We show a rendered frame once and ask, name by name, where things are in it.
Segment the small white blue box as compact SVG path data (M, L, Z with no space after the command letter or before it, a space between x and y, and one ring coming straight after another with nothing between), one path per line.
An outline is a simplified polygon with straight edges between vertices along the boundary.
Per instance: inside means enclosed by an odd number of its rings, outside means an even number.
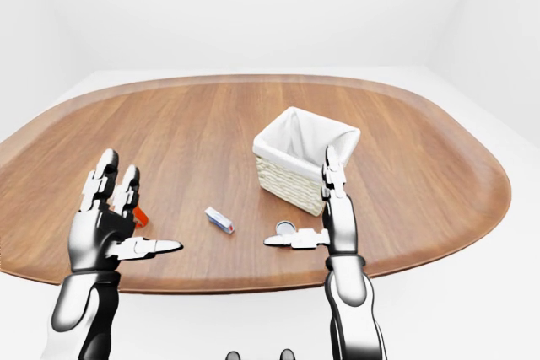
M210 223L213 223L227 234L232 234L235 231L232 221L214 208L207 207L204 212Z

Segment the white lined wicker basket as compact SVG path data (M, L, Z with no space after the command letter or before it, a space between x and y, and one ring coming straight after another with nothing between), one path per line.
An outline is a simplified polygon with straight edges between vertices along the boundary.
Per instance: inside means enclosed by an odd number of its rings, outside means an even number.
M317 217L323 210L321 167L326 148L342 164L355 150L359 128L290 106L256 135L252 152L262 189Z

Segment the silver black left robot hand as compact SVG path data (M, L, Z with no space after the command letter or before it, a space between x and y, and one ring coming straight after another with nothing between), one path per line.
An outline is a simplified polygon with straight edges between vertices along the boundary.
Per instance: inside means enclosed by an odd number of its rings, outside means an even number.
M150 259L183 248L175 240L133 235L140 171L137 166L129 165L121 184L117 185L118 164L118 153L107 148L96 168L89 172L68 238L73 272L113 271L120 261Z

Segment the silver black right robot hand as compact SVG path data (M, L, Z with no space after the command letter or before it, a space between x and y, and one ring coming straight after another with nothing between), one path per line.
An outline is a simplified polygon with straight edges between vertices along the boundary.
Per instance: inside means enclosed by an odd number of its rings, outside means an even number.
M353 203L344 190L346 176L343 164L333 145L326 148L326 157L321 169L321 198L326 203L322 214L323 230L313 228L291 228L264 239L268 246L290 246L297 250L315 249L324 244L330 256L358 256L361 266L365 259L358 252L357 223Z

